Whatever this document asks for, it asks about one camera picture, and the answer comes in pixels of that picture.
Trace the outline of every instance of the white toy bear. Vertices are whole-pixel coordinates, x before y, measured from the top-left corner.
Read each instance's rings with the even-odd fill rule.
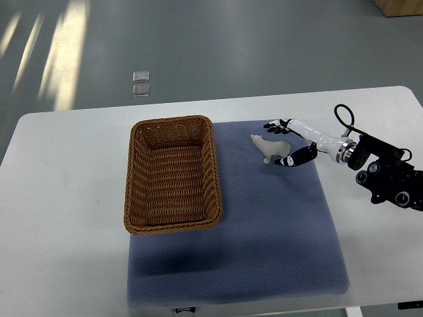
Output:
[[[264,154],[264,163],[269,164],[272,160],[272,155],[279,155],[283,159],[288,156],[291,150],[291,145],[286,141],[266,141],[263,140],[261,135],[251,135],[252,142],[260,149]]]

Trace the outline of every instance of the blue cloth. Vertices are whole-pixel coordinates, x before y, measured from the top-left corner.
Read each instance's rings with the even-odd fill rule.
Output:
[[[220,224],[131,235],[130,307],[346,292],[348,276],[314,162],[295,168],[264,164],[250,134],[284,139],[291,153],[306,143],[293,133],[267,133],[266,122],[214,125],[224,210]]]

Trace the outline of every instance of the black cable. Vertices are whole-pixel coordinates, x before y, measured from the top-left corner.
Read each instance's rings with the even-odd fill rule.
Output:
[[[349,114],[351,116],[351,124],[350,125],[348,125],[348,124],[346,124],[345,122],[342,121],[341,117],[338,114],[338,109],[339,108],[346,109],[349,112]],[[335,106],[335,108],[334,108],[333,111],[335,113],[336,119],[338,119],[339,123],[341,123],[344,127],[346,127],[347,129],[349,129],[351,131],[354,131],[356,133],[359,133],[361,135],[367,135],[366,132],[363,132],[362,130],[359,130],[359,129],[357,129],[357,128],[354,127],[354,120],[355,120],[354,119],[354,113],[352,112],[352,110],[348,106],[346,106],[345,104],[339,104],[339,105]],[[411,151],[409,149],[400,149],[400,150],[406,151],[410,155],[410,157],[408,159],[406,159],[406,160],[403,160],[403,162],[408,162],[409,160],[411,160],[412,153],[411,153]]]
[[[343,109],[346,109],[348,112],[349,112],[349,114],[350,114],[350,116],[351,116],[351,124],[350,125],[348,125],[348,124],[346,124],[345,122],[343,122],[342,121],[342,119],[341,119],[341,117],[339,116],[339,114],[338,114],[338,109],[339,108],[343,108]],[[337,105],[335,108],[334,108],[334,113],[335,113],[335,117],[336,117],[336,119],[338,119],[338,121],[339,121],[339,123],[341,123],[344,127],[346,127],[347,129],[349,129],[349,130],[351,130],[351,131],[354,131],[354,132],[357,132],[357,133],[359,133],[359,134],[364,134],[364,135],[367,135],[367,133],[366,132],[363,132],[362,130],[359,130],[359,129],[357,129],[356,127],[354,127],[354,121],[355,121],[355,119],[354,119],[354,113],[352,112],[352,110],[351,109],[349,109],[349,107],[348,106],[346,106],[345,104],[339,104],[339,105]]]
[[[403,162],[408,162],[409,160],[411,160],[411,158],[412,158],[412,153],[411,153],[411,151],[410,151],[409,149],[400,149],[400,150],[406,151],[406,152],[408,152],[408,153],[409,153],[409,155],[410,155],[410,157],[409,157],[408,159],[406,159],[406,160],[403,160]]]

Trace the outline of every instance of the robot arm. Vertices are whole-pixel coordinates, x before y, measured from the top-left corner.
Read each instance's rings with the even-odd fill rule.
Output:
[[[338,108],[345,108],[351,115],[351,124],[345,124],[337,113]],[[284,166],[299,166],[316,158],[318,152],[327,153],[338,164],[347,164],[352,170],[359,170],[370,154],[378,157],[367,167],[358,172],[356,182],[371,192],[372,203],[390,201],[402,208],[423,211],[423,171],[414,170],[407,163],[411,159],[408,149],[399,149],[382,140],[376,139],[354,127],[354,115],[349,107],[339,104],[334,109],[339,122],[346,127],[341,137],[329,137],[322,131],[297,120],[274,120],[265,124],[268,132],[287,134],[293,132],[309,142],[309,145],[297,150],[290,156],[275,163]],[[358,143],[349,139],[351,131],[360,134]],[[401,160],[405,152],[410,154]]]
[[[295,167],[309,162],[317,157],[317,152],[327,153],[334,162],[345,164],[347,161],[346,155],[349,155],[349,150],[356,145],[346,134],[342,137],[329,137],[322,131],[293,119],[287,121],[282,119],[274,120],[265,124],[264,127],[268,129],[268,132],[276,134],[294,132],[309,142],[307,147],[292,153],[283,160],[275,161],[276,164],[284,166]]]

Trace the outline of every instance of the wicker basket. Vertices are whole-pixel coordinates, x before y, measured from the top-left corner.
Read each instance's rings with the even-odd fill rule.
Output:
[[[204,116],[132,127],[124,224],[131,234],[215,226],[223,216],[213,125]]]

